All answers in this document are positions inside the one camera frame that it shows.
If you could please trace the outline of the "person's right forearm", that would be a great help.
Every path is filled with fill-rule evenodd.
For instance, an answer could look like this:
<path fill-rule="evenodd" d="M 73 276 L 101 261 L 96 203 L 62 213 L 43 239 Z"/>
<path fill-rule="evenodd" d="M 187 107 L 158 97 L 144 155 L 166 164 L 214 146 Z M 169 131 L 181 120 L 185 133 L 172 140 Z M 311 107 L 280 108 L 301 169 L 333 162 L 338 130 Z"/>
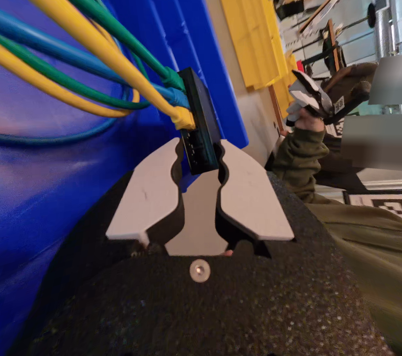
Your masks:
<path fill-rule="evenodd" d="M 294 128 L 279 146 L 272 166 L 273 173 L 305 204 L 331 203 L 315 191 L 314 176 L 321 169 L 319 160 L 329 153 L 323 143 L 324 135 L 324 131 Z"/>

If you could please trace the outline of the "yellow plastic bin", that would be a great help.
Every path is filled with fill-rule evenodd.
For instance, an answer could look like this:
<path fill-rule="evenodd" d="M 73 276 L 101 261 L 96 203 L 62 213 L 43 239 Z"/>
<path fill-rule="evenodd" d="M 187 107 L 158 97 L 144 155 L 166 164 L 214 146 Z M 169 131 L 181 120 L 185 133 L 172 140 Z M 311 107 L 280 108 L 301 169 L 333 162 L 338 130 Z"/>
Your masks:
<path fill-rule="evenodd" d="M 296 81 L 293 70 L 298 69 L 297 62 L 291 51 L 285 51 L 286 47 L 280 31 L 280 22 L 275 12 L 273 1 L 262 0 L 262 4 L 269 37 L 272 43 L 272 48 L 269 49 L 269 59 L 273 60 L 273 65 L 279 72 L 279 77 L 277 77 L 273 83 L 273 90 L 281 117 L 284 119 L 287 117 L 287 109 L 293 101 L 293 97 L 289 94 L 289 86 Z"/>
<path fill-rule="evenodd" d="M 281 78 L 274 43 L 279 42 L 270 0 L 220 0 L 229 34 L 248 89 L 274 85 Z"/>

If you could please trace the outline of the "black network switch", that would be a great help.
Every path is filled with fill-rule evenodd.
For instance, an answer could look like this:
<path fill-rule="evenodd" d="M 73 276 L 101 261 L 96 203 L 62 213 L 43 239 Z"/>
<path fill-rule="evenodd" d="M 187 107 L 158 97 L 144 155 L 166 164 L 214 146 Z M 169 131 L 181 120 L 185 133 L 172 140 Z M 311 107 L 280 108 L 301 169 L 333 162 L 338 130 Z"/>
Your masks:
<path fill-rule="evenodd" d="M 193 130 L 180 131 L 190 173 L 195 176 L 217 170 L 216 148 L 222 136 L 209 90 L 192 68 L 178 74 L 184 82 L 196 126 Z"/>

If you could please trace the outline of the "black storage box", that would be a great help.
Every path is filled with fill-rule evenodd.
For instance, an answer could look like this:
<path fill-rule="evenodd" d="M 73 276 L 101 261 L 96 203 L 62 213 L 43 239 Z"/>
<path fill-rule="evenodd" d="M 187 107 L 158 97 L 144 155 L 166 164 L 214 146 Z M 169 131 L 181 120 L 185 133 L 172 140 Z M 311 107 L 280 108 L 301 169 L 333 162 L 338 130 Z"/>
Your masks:
<path fill-rule="evenodd" d="M 293 17 L 297 14 L 303 13 L 305 10 L 304 0 L 291 1 L 284 3 L 275 9 L 280 21 L 286 18 Z"/>

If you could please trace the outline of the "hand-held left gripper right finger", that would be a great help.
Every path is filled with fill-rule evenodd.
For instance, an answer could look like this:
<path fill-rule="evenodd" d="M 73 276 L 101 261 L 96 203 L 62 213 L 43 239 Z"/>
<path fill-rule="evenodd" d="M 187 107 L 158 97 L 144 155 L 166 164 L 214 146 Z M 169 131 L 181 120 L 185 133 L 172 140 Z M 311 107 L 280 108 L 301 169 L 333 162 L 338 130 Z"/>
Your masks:
<path fill-rule="evenodd" d="M 268 253 L 268 242 L 293 241 L 295 234 L 264 167 L 226 139 L 215 151 L 220 182 L 215 228 L 228 247 L 246 240 L 255 253 Z"/>

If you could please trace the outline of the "blue plastic bin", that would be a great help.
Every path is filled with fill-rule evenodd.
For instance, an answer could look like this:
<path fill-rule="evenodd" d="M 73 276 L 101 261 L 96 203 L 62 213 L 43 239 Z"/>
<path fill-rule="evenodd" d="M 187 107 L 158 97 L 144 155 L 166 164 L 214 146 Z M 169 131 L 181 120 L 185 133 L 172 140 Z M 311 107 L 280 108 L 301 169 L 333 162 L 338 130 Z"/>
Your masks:
<path fill-rule="evenodd" d="M 210 91 L 222 136 L 249 144 L 206 0 L 103 0 L 163 66 L 191 67 Z M 179 136 L 153 106 L 58 146 L 1 145 L 1 355 L 23 328 L 49 265 L 78 221 L 127 172 Z"/>

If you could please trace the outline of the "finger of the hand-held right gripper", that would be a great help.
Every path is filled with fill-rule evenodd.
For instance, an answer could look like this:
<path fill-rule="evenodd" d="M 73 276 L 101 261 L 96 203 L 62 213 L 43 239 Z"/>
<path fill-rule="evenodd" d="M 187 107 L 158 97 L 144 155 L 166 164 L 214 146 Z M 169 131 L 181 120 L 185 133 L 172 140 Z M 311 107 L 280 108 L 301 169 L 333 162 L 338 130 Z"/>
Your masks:
<path fill-rule="evenodd" d="M 326 92 L 306 73 L 293 69 L 291 71 L 296 81 L 291 85 L 291 92 L 302 92 L 305 94 L 326 94 Z"/>
<path fill-rule="evenodd" d="M 293 99 L 288 107 L 289 115 L 296 115 L 302 108 L 311 115 L 334 115 L 334 104 L 320 87 L 307 86 L 296 81 L 288 87 L 288 92 Z"/>

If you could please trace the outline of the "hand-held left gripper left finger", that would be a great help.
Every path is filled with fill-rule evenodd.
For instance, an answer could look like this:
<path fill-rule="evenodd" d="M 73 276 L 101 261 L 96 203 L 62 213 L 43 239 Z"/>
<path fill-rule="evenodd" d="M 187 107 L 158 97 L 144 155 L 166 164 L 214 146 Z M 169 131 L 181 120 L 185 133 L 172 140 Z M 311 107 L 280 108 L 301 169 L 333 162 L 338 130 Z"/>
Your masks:
<path fill-rule="evenodd" d="M 164 247 L 184 227 L 180 189 L 184 147 L 173 138 L 142 160 L 133 171 L 106 231 L 109 240 L 137 240 Z"/>

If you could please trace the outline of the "framed marker tag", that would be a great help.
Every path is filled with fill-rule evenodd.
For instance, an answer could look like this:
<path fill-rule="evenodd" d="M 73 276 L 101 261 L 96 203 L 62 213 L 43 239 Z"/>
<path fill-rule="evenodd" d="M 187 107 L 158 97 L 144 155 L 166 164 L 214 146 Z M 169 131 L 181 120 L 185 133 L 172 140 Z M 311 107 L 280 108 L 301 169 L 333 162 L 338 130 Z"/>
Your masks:
<path fill-rule="evenodd" d="M 344 190 L 343 199 L 345 204 L 381 208 L 402 217 L 401 190 Z"/>

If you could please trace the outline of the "black-legged wooden desk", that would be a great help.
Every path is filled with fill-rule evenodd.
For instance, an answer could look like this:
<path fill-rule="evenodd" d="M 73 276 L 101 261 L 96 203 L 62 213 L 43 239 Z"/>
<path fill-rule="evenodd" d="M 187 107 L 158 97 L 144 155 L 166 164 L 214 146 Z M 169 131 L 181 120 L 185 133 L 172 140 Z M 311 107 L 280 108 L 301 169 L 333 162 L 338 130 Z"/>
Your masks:
<path fill-rule="evenodd" d="M 317 42 L 320 44 L 321 52 L 302 60 L 304 72 L 309 76 L 313 76 L 313 65 L 318 61 L 323 61 L 329 75 L 335 75 L 341 68 L 346 67 L 343 51 L 337 41 L 334 22 L 330 18 L 324 28 L 319 30 L 319 38 Z"/>

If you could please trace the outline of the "silver spiral duct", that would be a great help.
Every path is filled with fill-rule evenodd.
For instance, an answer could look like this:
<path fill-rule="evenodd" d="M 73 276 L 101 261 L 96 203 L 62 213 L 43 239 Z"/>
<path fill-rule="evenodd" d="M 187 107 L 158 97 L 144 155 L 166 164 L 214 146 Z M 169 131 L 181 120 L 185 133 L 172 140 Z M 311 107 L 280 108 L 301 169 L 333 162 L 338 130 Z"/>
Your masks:
<path fill-rule="evenodd" d="M 401 55 L 402 0 L 389 0 L 387 10 L 376 12 L 375 50 L 377 58 Z"/>

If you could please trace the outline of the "person's right hand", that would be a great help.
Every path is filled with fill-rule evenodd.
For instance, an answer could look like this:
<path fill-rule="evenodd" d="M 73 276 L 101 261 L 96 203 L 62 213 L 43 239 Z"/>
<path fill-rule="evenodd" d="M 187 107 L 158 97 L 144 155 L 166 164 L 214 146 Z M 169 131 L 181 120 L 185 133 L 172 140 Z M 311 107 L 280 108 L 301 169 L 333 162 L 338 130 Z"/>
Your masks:
<path fill-rule="evenodd" d="M 325 125 L 321 118 L 314 117 L 305 108 L 302 108 L 299 111 L 299 118 L 295 122 L 295 128 L 312 132 L 323 132 Z"/>

